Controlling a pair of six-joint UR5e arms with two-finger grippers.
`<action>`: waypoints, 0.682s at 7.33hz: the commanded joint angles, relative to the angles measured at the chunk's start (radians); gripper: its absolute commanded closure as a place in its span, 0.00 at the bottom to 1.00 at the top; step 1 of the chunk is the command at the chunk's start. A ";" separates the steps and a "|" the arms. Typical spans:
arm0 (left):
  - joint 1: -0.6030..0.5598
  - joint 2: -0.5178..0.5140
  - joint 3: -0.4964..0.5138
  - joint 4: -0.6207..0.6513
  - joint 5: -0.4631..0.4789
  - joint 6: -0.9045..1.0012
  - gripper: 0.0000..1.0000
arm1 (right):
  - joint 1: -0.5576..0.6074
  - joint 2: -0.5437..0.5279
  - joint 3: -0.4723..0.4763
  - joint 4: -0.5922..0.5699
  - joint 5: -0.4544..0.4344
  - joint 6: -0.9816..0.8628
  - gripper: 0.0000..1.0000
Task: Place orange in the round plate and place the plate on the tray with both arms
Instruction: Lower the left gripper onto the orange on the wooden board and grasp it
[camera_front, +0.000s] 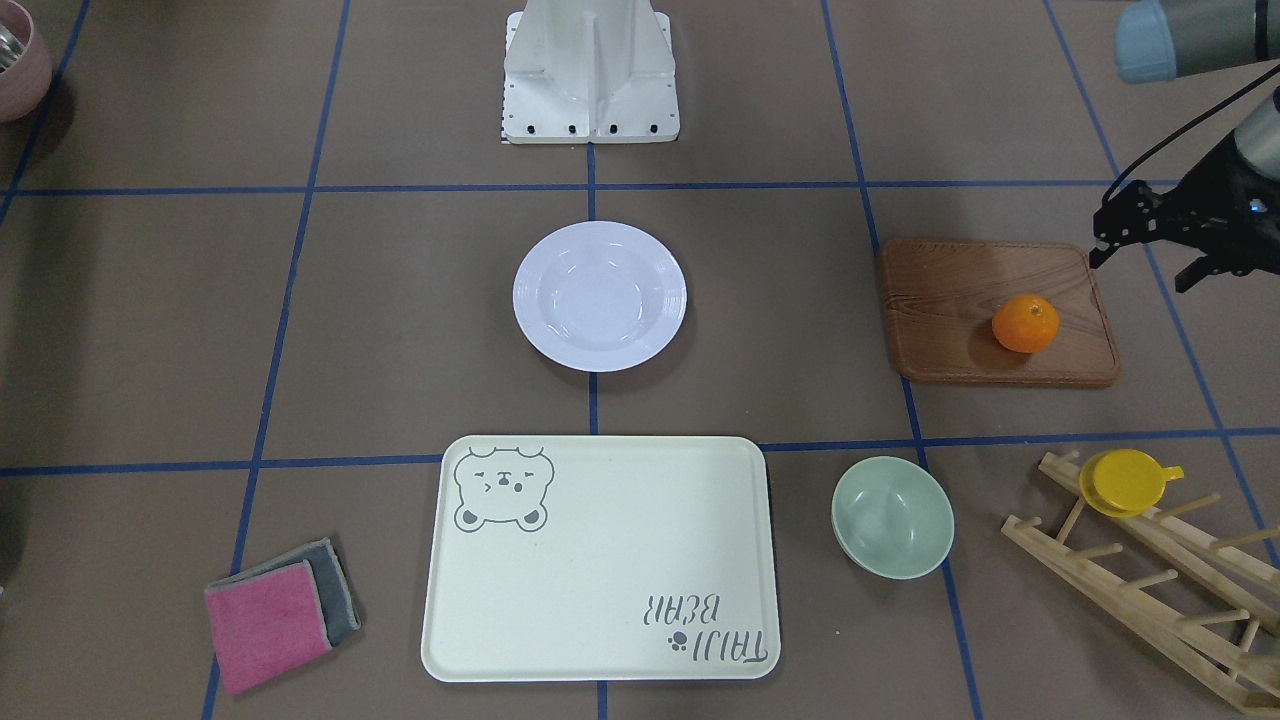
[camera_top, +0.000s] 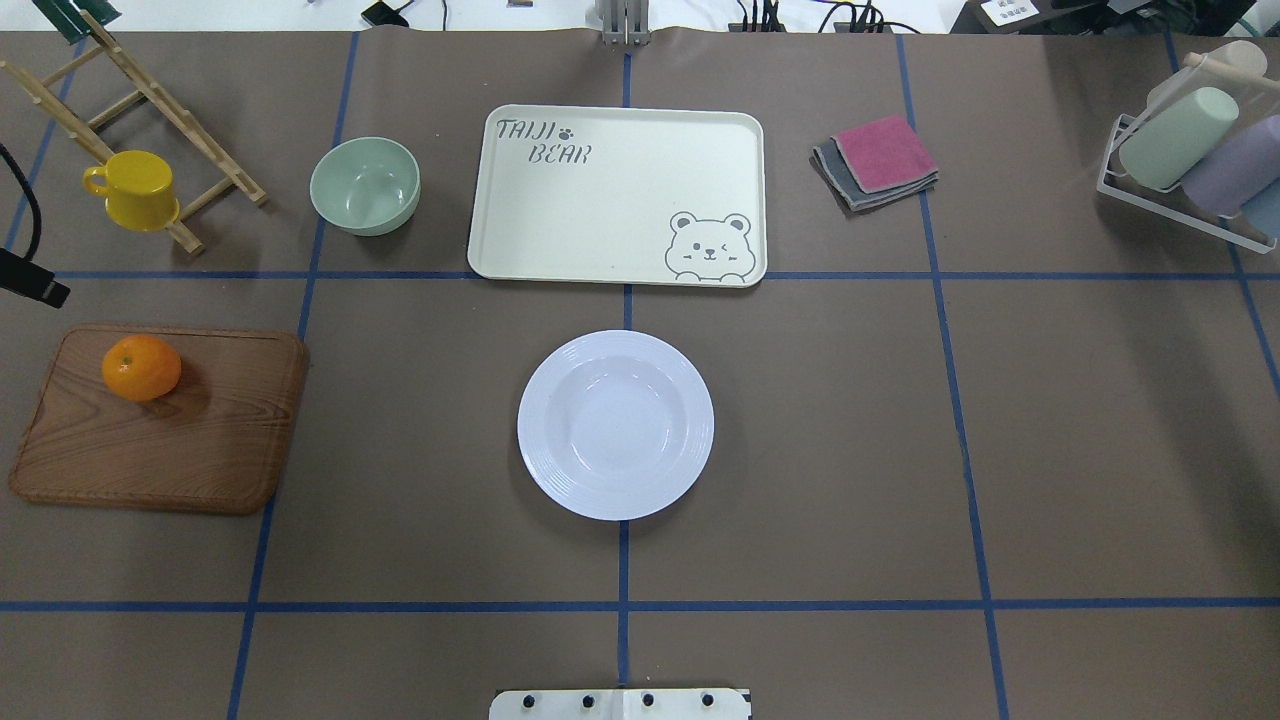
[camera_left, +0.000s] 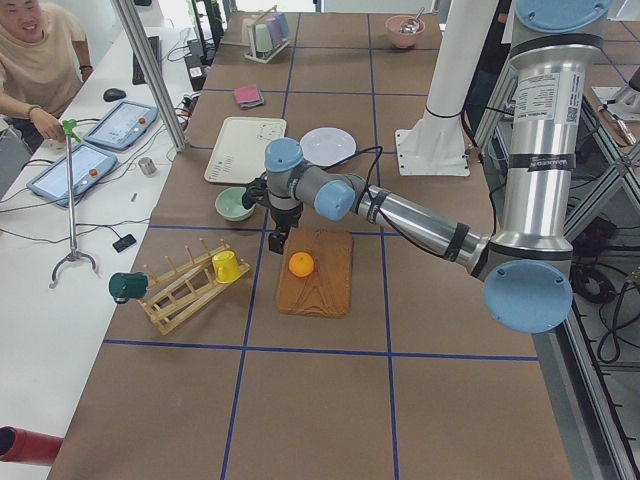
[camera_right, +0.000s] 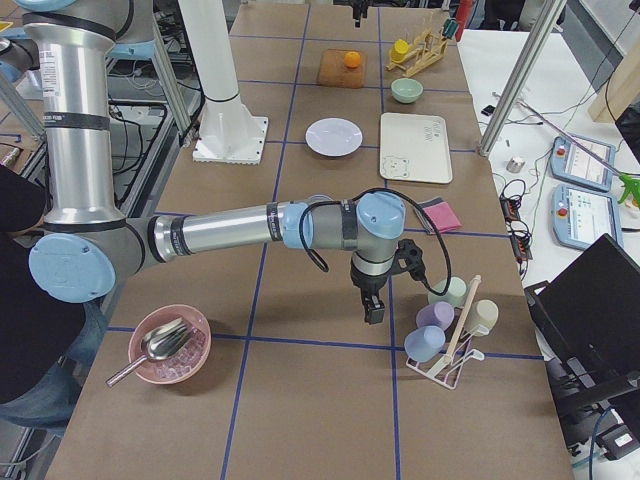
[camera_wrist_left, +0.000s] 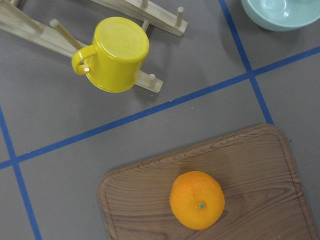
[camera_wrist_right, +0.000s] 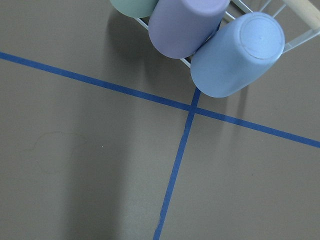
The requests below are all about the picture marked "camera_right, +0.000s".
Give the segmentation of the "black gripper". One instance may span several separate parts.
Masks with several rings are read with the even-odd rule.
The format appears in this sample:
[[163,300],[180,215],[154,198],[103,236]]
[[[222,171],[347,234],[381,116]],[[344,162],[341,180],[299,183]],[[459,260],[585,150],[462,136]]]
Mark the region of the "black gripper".
[[353,9],[353,19],[355,27],[360,27],[361,16],[366,15],[368,10],[368,0],[350,0],[350,6]]
[[350,266],[352,283],[360,290],[364,307],[364,320],[369,325],[380,324],[384,320],[385,305],[380,290],[386,285],[389,274],[369,274],[361,271],[354,263]]

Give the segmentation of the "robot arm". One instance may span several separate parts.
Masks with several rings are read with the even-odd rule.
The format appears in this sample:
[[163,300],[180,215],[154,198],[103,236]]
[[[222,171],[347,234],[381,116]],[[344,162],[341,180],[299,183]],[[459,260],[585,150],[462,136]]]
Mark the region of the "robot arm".
[[405,205],[366,191],[196,216],[126,217],[115,204],[106,58],[118,45],[151,42],[148,1],[26,1],[23,27],[38,48],[51,207],[32,248],[37,285],[67,303],[109,293],[144,268],[202,251],[282,242],[316,258],[351,253],[351,279],[365,319],[383,320],[380,290],[398,272]]

